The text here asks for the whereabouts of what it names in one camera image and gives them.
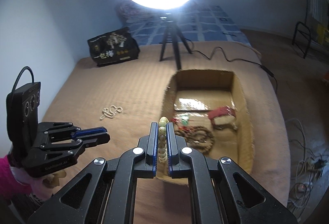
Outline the gloved left hand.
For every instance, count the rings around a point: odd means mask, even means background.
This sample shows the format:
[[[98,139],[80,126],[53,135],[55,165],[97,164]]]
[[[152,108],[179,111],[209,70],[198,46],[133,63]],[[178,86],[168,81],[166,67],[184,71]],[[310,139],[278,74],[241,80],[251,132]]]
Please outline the gloved left hand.
[[[41,178],[33,178],[30,183],[32,193],[43,201],[50,199],[53,195],[53,190],[59,187],[60,179],[65,178],[66,175],[65,170],[60,170]]]

